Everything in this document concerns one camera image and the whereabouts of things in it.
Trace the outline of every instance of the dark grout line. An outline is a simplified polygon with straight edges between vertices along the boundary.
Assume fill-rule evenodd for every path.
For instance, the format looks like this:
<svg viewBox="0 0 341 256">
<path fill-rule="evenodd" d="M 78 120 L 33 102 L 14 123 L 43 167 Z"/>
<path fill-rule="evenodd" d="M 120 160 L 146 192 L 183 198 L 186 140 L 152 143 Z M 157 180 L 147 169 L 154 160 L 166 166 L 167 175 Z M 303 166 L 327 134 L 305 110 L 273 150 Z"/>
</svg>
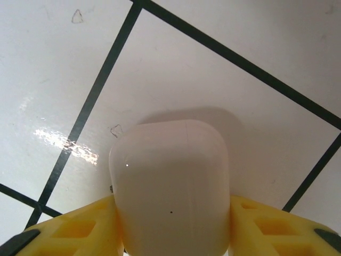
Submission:
<svg viewBox="0 0 341 256">
<path fill-rule="evenodd" d="M 334 142 L 330 145 L 330 147 L 323 154 L 320 160 L 316 163 L 314 168 L 311 170 L 308 176 L 304 179 L 304 181 L 301 183 L 301 185 L 298 187 L 298 189 L 289 199 L 287 204 L 283 207 L 283 211 L 290 212 L 294 208 L 294 206 L 297 204 L 300 198 L 304 195 L 304 193 L 308 190 L 310 185 L 314 182 L 314 180 L 317 178 L 317 176 L 320 174 L 323 168 L 328 164 L 328 162 L 331 160 L 331 158 L 337 152 L 340 146 L 341 146 L 341 133 L 334 140 Z"/>
<path fill-rule="evenodd" d="M 0 184 L 0 192 L 4 193 L 7 196 L 10 196 L 16 200 L 18 200 L 21 203 L 24 203 L 28 206 L 31 206 L 32 208 L 35 209 L 40 209 L 43 213 L 51 216 L 51 217 L 57 217 L 59 215 L 61 215 L 60 212 L 46 206 L 46 205 L 40 205 L 37 201 L 33 200 L 32 198 L 23 195 L 22 193 L 9 188 L 3 184 Z"/>
<path fill-rule="evenodd" d="M 341 118 L 334 115 L 333 113 L 326 110 L 325 108 L 321 107 L 320 105 L 318 105 L 317 103 L 315 103 L 314 101 L 306 97 L 305 95 L 294 90 L 289 85 L 282 82 L 281 80 L 270 75 L 268 72 L 264 71 L 263 69 L 256 66 L 252 62 L 248 61 L 241 55 L 235 53 L 234 51 L 227 48 L 223 44 L 219 43 L 218 41 L 214 40 L 210 36 L 201 32 L 199 29 L 190 25 L 186 21 L 180 19 L 179 17 L 167 11 L 166 9 L 154 3 L 153 1 L 144 0 L 143 8 L 146 9 L 151 14 L 155 15 L 156 17 L 160 18 L 164 22 L 168 23 L 169 25 L 173 26 L 174 28 L 178 29 L 184 34 L 188 35 L 189 37 L 191 37 L 198 43 L 214 51 L 221 57 L 229 60 L 231 63 L 235 64 L 237 67 L 241 68 L 242 70 L 251 74 L 255 78 L 262 81 L 263 83 L 267 84 L 271 88 L 280 92 L 281 94 L 291 99 L 295 103 L 299 104 L 303 108 L 307 109 L 311 113 L 317 115 L 319 118 L 325 120 L 332 126 L 341 130 Z"/>
<path fill-rule="evenodd" d="M 123 22 L 123 25 L 108 53 L 107 58 L 104 61 L 104 64 L 90 90 L 90 93 L 88 94 L 84 105 L 76 119 L 76 122 L 74 126 L 72 127 L 72 130 L 68 136 L 67 145 L 60 153 L 57 162 L 52 170 L 52 173 L 50 177 L 47 180 L 47 183 L 43 189 L 43 192 L 39 198 L 39 204 L 40 205 L 46 205 L 48 199 L 50 198 L 52 191 L 57 184 L 57 181 L 72 153 L 72 146 L 77 142 L 80 133 L 82 132 L 85 123 L 87 119 L 89 118 L 89 115 L 105 85 L 105 82 L 107 81 L 110 72 L 115 65 L 119 54 L 121 53 L 124 44 L 126 43 L 128 36 L 130 32 L 132 31 L 137 18 L 140 15 L 140 12 L 142 10 L 142 6 L 139 2 L 133 3 L 132 7 L 130 8 L 128 15 Z M 35 209 L 28 221 L 27 226 L 32 226 L 37 223 L 39 220 L 40 215 L 42 214 L 41 211 L 38 209 Z"/>
<path fill-rule="evenodd" d="M 3 184 L 0 184 L 0 192 L 20 201 L 21 203 L 27 204 L 28 206 L 31 206 L 33 208 L 39 207 L 39 204 L 37 201 L 33 200 L 32 198 L 29 198 L 28 196 L 23 195 L 22 193 L 19 193 L 15 191 L 14 189 L 11 189 Z"/>
</svg>

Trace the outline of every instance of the white tile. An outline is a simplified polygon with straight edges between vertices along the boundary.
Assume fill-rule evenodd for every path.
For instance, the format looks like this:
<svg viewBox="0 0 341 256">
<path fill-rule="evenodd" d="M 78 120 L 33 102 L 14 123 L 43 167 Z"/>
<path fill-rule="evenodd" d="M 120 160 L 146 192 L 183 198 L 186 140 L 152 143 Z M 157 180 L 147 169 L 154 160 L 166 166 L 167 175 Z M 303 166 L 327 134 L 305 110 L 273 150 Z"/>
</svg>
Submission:
<svg viewBox="0 0 341 256">
<path fill-rule="evenodd" d="M 39 198 L 130 5 L 1 1 L 1 183 Z"/>
<path fill-rule="evenodd" d="M 341 2 L 155 0 L 341 116 Z"/>
<path fill-rule="evenodd" d="M 63 213 L 109 195 L 108 154 L 141 122 L 211 123 L 230 152 L 232 193 L 283 207 L 338 131 L 158 18 L 142 11 L 48 206 Z"/>
<path fill-rule="evenodd" d="M 44 222 L 46 220 L 51 220 L 52 217 L 45 214 L 45 213 L 42 213 L 42 215 L 40 216 L 39 220 L 38 220 L 38 223 L 41 223 L 41 222 Z"/>
<path fill-rule="evenodd" d="M 1 222 L 0 245 L 23 232 L 33 208 L 0 193 Z"/>
<path fill-rule="evenodd" d="M 291 211 L 293 214 L 322 223 L 341 234 L 341 150 Z"/>
</svg>

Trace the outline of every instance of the tiled floor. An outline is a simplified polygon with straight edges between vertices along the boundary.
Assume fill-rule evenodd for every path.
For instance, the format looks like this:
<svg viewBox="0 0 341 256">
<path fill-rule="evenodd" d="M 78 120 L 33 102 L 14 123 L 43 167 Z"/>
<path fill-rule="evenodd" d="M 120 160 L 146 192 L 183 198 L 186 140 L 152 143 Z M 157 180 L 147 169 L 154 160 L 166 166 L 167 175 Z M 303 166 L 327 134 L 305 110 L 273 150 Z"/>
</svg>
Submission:
<svg viewBox="0 0 341 256">
<path fill-rule="evenodd" d="M 2 1 L 1 186 L 68 212 L 110 194 L 108 153 L 120 133 L 139 123 L 194 118 L 224 137 L 231 192 L 283 208 L 340 133 L 338 2 L 156 2 L 333 114 L 239 57 L 227 61 L 223 46 L 148 2 L 148 11 L 177 28 L 142 10 L 124 44 L 139 13 L 134 5 L 119 33 L 128 0 L 36 0 L 24 9 Z M 214 52 L 212 45 L 220 48 Z M 313 174 L 340 145 L 339 136 Z M 289 203 L 293 213 L 338 232 L 340 160 L 338 151 L 297 205 Z M 8 230 L 2 243 L 25 227 L 32 208 L 3 194 L 0 199 L 11 207 L 2 213 L 1 228 Z M 30 223 L 49 218 L 40 214 L 36 210 Z"/>
</svg>

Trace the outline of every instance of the tile grout line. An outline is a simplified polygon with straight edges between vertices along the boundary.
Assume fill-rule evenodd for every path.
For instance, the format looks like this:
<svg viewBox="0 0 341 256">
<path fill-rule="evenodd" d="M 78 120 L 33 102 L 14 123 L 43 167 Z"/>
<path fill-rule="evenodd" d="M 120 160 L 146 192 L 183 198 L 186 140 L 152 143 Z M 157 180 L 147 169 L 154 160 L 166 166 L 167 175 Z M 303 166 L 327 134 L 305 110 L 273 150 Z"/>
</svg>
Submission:
<svg viewBox="0 0 341 256">
<path fill-rule="evenodd" d="M 139 1 L 133 1 L 134 4 L 139 4 Z M 147 3 L 144 4 L 144 9 L 146 9 L 148 12 L 150 12 L 151 14 L 157 16 L 158 18 L 160 18 L 161 20 L 163 20 L 164 22 L 168 23 L 169 25 L 173 26 L 174 28 L 178 29 L 179 31 L 185 33 L 186 35 L 190 36 L 192 39 L 196 40 L 197 42 L 199 42 L 200 44 L 204 45 L 205 47 L 208 47 L 210 50 L 216 52 L 218 55 L 222 56 L 223 58 L 231 61 L 232 63 L 234 63 L 236 66 L 238 66 L 239 68 L 243 69 L 244 71 L 248 72 L 249 74 L 253 75 L 254 77 L 256 77 L 257 79 L 261 80 L 262 82 L 264 82 L 265 84 L 267 84 L 268 86 L 272 87 L 273 89 L 277 90 L 278 92 L 280 92 L 281 94 L 283 94 L 284 96 L 290 98 L 292 101 L 296 102 L 297 104 L 299 104 L 300 106 L 304 107 L 305 109 L 307 109 L 308 111 L 312 112 L 313 114 L 319 116 L 321 119 L 323 119 L 324 121 L 328 122 L 329 124 L 333 125 L 334 127 L 338 128 L 338 129 L 341 129 L 341 119 L 339 117 L 337 117 L 336 115 L 334 115 L 333 113 L 329 112 L 328 110 L 324 109 L 323 107 L 321 107 L 320 105 L 318 105 L 317 103 L 313 102 L 312 100 L 310 100 L 309 98 L 307 98 L 306 96 L 304 96 L 303 94 L 295 91 L 294 89 L 292 89 L 290 86 L 286 85 L 285 83 L 283 83 L 282 81 L 278 80 L 277 78 L 273 77 L 272 75 L 270 75 L 269 73 L 267 73 L 266 71 L 260 69 L 258 66 L 254 65 L 253 63 L 249 62 L 248 60 L 246 60 L 245 58 L 243 58 L 242 56 L 238 55 L 237 53 L 233 52 L 232 50 L 228 49 L 226 46 L 220 44 L 218 41 L 214 40 L 213 38 L 207 36 L 206 34 L 204 34 L 203 32 L 199 31 L 198 29 L 196 29 L 195 27 L 191 26 L 190 24 L 188 24 L 187 22 L 185 22 L 184 20 L 181 20 L 180 18 L 178 18 L 177 16 L 175 16 L 174 14 L 168 12 L 167 10 L 163 9 L 161 6 L 158 6 L 157 4 L 155 4 L 154 2 L 152 1 L 147 1 Z M 100 73 L 95 81 L 95 84 L 97 82 L 97 80 L 99 79 L 100 77 Z M 100 91 L 101 89 L 99 90 L 99 92 L 96 92 L 96 90 L 94 90 L 93 92 L 93 89 L 94 89 L 94 86 L 92 88 L 92 90 L 90 91 L 89 95 L 88 95 L 88 98 L 87 100 L 89 99 L 90 97 L 90 94 L 94 93 L 98 93 L 97 97 L 99 96 L 100 94 Z M 85 115 L 86 113 L 82 113 L 82 110 L 77 118 L 80 119 L 82 121 L 82 124 L 83 126 L 76 126 L 76 123 L 74 125 L 74 127 L 72 128 L 71 130 L 71 133 L 69 135 L 69 139 L 68 141 L 71 141 L 71 143 L 75 143 L 87 121 L 87 118 L 89 117 L 89 113 L 88 115 Z M 318 161 L 318 163 L 316 164 L 316 166 L 313 168 L 313 170 L 310 172 L 310 174 L 306 177 L 306 179 L 302 182 L 302 184 L 300 185 L 300 187 L 297 189 L 297 191 L 294 193 L 294 195 L 291 197 L 291 199 L 289 200 L 289 202 L 295 202 L 295 204 L 298 202 L 298 200 L 302 197 L 302 195 L 304 194 L 304 192 L 308 189 L 308 187 L 312 184 L 312 182 L 315 180 L 315 178 L 317 177 L 317 175 L 322 171 L 322 169 L 325 167 L 325 165 L 329 162 L 329 160 L 333 157 L 333 155 L 335 154 L 335 152 L 337 151 L 337 149 L 335 150 L 334 153 L 333 152 L 333 149 L 335 149 L 335 146 L 337 146 L 337 141 L 339 141 L 339 137 L 340 135 L 337 137 L 337 139 L 333 142 L 333 144 L 328 148 L 328 150 L 326 151 L 326 153 L 321 157 L 321 159 Z M 46 191 L 45 189 L 48 187 L 48 182 L 43 190 L 43 193 L 42 195 L 40 196 L 40 199 L 41 202 L 45 202 L 44 207 L 46 207 L 47 211 L 51 210 L 52 212 L 54 211 L 53 209 L 49 208 L 46 206 L 46 203 L 47 203 L 47 200 L 48 198 L 50 197 L 51 193 L 52 193 L 52 190 L 61 174 L 61 171 L 62 169 L 64 168 L 70 154 L 71 154 L 71 150 L 66 148 L 64 149 L 61 154 L 60 154 L 60 157 L 62 156 L 62 154 L 65 154 L 67 155 L 66 157 L 66 161 L 62 161 L 61 163 L 64 162 L 64 165 L 62 166 L 61 169 L 59 168 L 56 168 L 57 166 L 57 163 L 53 169 L 53 171 L 55 169 L 59 170 L 59 172 L 55 172 L 55 174 L 52 172 L 50 177 L 49 177 L 49 181 L 54 181 L 52 183 L 52 187 L 50 187 L 50 189 L 47 189 L 47 199 L 45 197 L 42 197 L 43 196 L 43 193 L 44 191 Z M 27 201 L 29 203 L 25 203 L 27 205 L 30 205 L 32 204 L 31 201 Z M 283 208 L 283 210 L 288 210 L 290 208 L 290 206 L 287 206 L 289 204 L 289 202 L 286 204 L 286 206 Z"/>
<path fill-rule="evenodd" d="M 2 192 L 3 194 L 12 197 L 13 199 L 18 200 L 19 202 L 26 204 L 32 208 L 40 208 L 41 211 L 51 217 L 57 217 L 59 215 L 61 215 L 60 212 L 46 206 L 46 205 L 40 205 L 37 201 L 35 201 L 34 199 L 12 189 L 9 188 L 3 184 L 0 183 L 0 192 Z"/>
<path fill-rule="evenodd" d="M 302 198 L 304 193 L 309 189 L 310 185 L 314 182 L 317 176 L 321 173 L 324 167 L 328 164 L 334 154 L 341 146 L 341 133 L 338 137 L 334 140 L 334 142 L 329 146 L 327 151 L 323 154 L 320 160 L 315 164 L 314 168 L 310 171 L 301 185 L 297 188 L 295 193 L 289 199 L 287 204 L 283 207 L 283 211 L 290 212 L 297 202 Z"/>
<path fill-rule="evenodd" d="M 235 64 L 237 67 L 251 74 L 255 78 L 265 83 L 266 85 L 270 86 L 271 88 L 275 89 L 282 95 L 286 96 L 293 102 L 299 104 L 301 107 L 317 115 L 319 118 L 323 119 L 330 125 L 341 130 L 341 118 L 339 118 L 332 112 L 326 110 L 325 108 L 323 108 L 316 102 L 312 101 L 305 95 L 299 93 L 295 89 L 291 88 L 289 85 L 275 78 L 265 70 L 248 61 L 241 55 L 227 48 L 225 45 L 219 43 L 217 40 L 206 35 L 196 27 L 190 25 L 186 21 L 167 11 L 165 8 L 154 3 L 153 1 L 144 0 L 142 1 L 142 4 L 143 8 L 147 10 L 149 13 L 155 15 L 156 17 L 166 22 L 167 24 L 171 25 L 175 29 L 191 37 L 192 39 L 202 44 L 203 46 L 209 48 L 213 52 L 220 55 L 222 58 L 225 58 L 226 60 Z"/>
<path fill-rule="evenodd" d="M 110 72 L 116 63 L 119 54 L 121 53 L 128 39 L 128 36 L 137 21 L 137 18 L 140 15 L 141 10 L 142 6 L 139 2 L 133 3 L 133 5 L 131 6 L 128 15 L 126 16 L 125 21 L 123 22 L 123 25 L 121 26 L 121 29 L 107 55 L 107 58 L 105 59 L 103 66 L 83 104 L 83 107 L 75 121 L 75 124 L 72 127 L 72 130 L 68 136 L 67 145 L 61 151 L 56 161 L 56 164 L 51 172 L 51 175 L 47 180 L 43 192 L 38 200 L 39 204 L 41 205 L 47 204 L 47 201 L 50 198 L 52 191 L 71 155 L 72 152 L 71 146 L 73 146 L 77 142 L 80 133 L 82 132 L 85 123 L 89 118 L 89 115 L 105 85 L 105 82 L 107 81 Z M 30 219 L 28 220 L 26 228 L 36 224 L 41 213 L 42 212 L 39 209 L 34 209 Z"/>
</svg>

